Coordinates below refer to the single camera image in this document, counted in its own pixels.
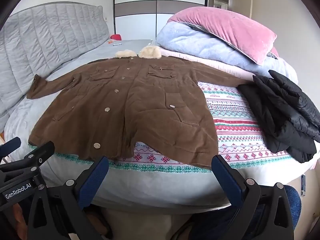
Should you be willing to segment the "brown corduroy fur-collar coat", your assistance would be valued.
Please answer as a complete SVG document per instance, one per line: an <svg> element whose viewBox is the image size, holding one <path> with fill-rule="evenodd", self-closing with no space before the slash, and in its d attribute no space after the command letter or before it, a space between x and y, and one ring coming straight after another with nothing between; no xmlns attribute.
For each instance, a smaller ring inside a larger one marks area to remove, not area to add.
<svg viewBox="0 0 320 240"><path fill-rule="evenodd" d="M27 98L56 98L29 143L51 141L57 153L88 160L131 158L143 142L171 160L208 167L218 140L199 82L245 80L199 62L137 56L93 61L52 81L35 76Z"/></svg>

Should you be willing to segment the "patterned nordic knit blanket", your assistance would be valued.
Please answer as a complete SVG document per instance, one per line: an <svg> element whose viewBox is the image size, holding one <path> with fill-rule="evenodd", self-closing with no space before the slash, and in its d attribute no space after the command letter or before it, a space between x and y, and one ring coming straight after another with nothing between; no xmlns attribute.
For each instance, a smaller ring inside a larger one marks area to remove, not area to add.
<svg viewBox="0 0 320 240"><path fill-rule="evenodd" d="M242 95L231 87L199 82L207 107L213 117L218 154L236 168L249 168L275 162L291 161L285 152L272 153L264 142L249 105ZM85 163L76 154L56 155L76 163ZM143 172L206 173L209 167L198 167L171 160L143 142L137 142L131 158L111 159L113 168Z"/></svg>

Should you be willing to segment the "black puffer jacket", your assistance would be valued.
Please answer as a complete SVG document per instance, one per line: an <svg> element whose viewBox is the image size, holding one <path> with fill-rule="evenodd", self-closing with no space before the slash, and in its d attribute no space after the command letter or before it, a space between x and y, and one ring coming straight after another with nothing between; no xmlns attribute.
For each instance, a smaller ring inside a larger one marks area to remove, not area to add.
<svg viewBox="0 0 320 240"><path fill-rule="evenodd" d="M310 161L319 142L319 110L288 77L274 71L238 85L272 153L286 151L299 163Z"/></svg>

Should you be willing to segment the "grey quilted headboard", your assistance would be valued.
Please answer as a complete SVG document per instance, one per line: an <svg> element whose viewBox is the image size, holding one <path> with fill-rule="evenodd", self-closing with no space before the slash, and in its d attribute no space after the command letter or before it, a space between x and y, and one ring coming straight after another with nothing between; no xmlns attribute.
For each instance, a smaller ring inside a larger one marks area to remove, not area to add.
<svg viewBox="0 0 320 240"><path fill-rule="evenodd" d="M1 29L1 129L35 75L47 77L109 36L102 6L53 2L11 15Z"/></svg>

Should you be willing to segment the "red object on bed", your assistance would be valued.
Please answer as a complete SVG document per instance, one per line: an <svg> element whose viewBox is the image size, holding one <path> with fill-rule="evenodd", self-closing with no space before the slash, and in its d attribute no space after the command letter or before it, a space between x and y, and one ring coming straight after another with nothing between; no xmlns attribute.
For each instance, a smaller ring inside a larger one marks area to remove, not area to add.
<svg viewBox="0 0 320 240"><path fill-rule="evenodd" d="M113 34L113 35L110 36L110 39L116 40L116 41L121 41L122 40L120 34Z"/></svg>

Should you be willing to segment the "pink velvet pillow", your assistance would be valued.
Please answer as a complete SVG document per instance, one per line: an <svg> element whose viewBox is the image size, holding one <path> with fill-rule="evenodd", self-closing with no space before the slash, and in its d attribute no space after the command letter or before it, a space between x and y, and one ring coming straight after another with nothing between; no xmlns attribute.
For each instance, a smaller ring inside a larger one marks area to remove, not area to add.
<svg viewBox="0 0 320 240"><path fill-rule="evenodd" d="M267 55L278 58L274 47L277 35L268 27L242 14L213 7L191 7L177 12L168 22L191 25L212 34L262 64Z"/></svg>

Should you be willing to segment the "white sliding wardrobe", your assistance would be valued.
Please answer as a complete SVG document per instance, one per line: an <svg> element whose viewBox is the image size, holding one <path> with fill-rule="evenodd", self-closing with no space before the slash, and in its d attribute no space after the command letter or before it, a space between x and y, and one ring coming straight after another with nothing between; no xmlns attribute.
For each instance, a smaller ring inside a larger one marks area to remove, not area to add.
<svg viewBox="0 0 320 240"><path fill-rule="evenodd" d="M114 32L124 40L154 39L177 12L208 0L113 0Z"/></svg>

